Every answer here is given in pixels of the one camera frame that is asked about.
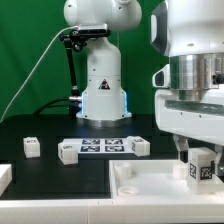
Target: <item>white cylinder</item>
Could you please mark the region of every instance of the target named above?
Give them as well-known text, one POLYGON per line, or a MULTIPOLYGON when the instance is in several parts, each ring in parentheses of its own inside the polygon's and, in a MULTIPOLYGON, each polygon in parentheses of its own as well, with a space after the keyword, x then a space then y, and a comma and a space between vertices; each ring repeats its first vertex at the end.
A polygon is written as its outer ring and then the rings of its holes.
POLYGON ((127 162, 117 162, 114 164, 115 178, 118 180, 127 180, 131 178, 131 164, 127 162))
POLYGON ((168 0, 170 57, 224 52, 223 0, 168 0))

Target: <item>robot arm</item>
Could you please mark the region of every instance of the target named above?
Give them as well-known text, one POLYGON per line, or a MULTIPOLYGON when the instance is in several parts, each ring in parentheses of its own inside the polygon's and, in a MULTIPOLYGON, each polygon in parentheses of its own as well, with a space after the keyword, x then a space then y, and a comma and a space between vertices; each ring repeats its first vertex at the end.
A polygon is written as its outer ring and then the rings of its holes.
POLYGON ((76 114, 81 123, 111 127, 131 117, 121 88, 121 54, 106 37, 110 31, 136 28, 141 15, 136 0, 66 1, 65 19, 75 27, 70 33, 73 49, 87 49, 87 87, 82 93, 82 110, 76 114))

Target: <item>small cube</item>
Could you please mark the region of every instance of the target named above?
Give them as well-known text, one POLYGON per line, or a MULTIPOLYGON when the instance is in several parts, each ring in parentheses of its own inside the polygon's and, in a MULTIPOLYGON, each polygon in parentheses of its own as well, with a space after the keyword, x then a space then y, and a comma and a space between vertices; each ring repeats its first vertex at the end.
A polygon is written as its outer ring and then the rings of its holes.
POLYGON ((64 165, 77 164, 78 150, 74 145, 64 144, 62 142, 58 144, 58 157, 61 159, 64 165))
POLYGON ((127 137, 128 147, 132 149, 136 156, 148 156, 150 155, 150 143, 143 138, 137 136, 127 137))
POLYGON ((36 137, 23 139, 26 158, 40 157, 40 143, 36 137))
POLYGON ((194 182, 212 180, 211 162, 214 161, 215 158, 216 153, 206 147, 189 149, 189 178, 194 182))

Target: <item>table surface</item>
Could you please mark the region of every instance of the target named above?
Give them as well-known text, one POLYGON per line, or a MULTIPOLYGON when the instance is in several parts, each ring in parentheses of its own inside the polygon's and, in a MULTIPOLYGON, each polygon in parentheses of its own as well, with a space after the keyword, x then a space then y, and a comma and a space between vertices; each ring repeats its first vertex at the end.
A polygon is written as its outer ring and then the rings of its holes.
MULTIPOLYGON (((190 142, 194 147, 201 142, 190 142)), ((0 200, 110 198, 109 160, 175 159, 173 137, 158 130, 154 115, 136 115, 129 124, 96 128, 78 124, 67 115, 19 115, 0 125, 0 163, 12 164, 13 180, 0 200), (151 155, 80 154, 79 163, 64 166, 58 143, 65 138, 126 138, 141 136, 151 155), (41 157, 27 159, 23 138, 37 137, 41 157)))

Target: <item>black cable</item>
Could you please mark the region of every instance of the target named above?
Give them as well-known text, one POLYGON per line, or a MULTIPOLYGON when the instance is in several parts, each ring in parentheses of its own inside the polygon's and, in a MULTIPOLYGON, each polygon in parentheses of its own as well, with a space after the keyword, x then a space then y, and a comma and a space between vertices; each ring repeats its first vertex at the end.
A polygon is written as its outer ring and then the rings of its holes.
POLYGON ((38 115, 43 110, 45 110, 47 107, 51 106, 52 104, 55 104, 55 103, 58 103, 58 102, 62 102, 62 101, 69 101, 69 98, 65 97, 65 98, 59 98, 59 99, 56 99, 56 100, 52 100, 49 103, 46 103, 45 105, 43 105, 41 108, 37 109, 33 114, 34 115, 38 115))

